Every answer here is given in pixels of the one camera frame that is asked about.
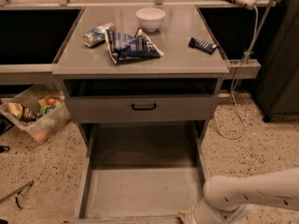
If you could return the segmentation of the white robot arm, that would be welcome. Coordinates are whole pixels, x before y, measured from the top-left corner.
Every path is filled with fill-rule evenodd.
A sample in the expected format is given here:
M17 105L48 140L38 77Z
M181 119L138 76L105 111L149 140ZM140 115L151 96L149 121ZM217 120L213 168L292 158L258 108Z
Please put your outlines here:
M242 178L215 175L206 181L203 195L179 212L183 224L235 224L254 204L299 210L299 169Z

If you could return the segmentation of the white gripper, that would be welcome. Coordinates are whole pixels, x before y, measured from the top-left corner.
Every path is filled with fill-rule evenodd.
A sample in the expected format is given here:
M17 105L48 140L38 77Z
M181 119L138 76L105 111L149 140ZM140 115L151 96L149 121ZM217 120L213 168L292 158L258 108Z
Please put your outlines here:
M179 211L178 216L183 224L235 224L246 217L252 208L252 204L243 204L234 211L224 211L210 206L202 199L193 210Z

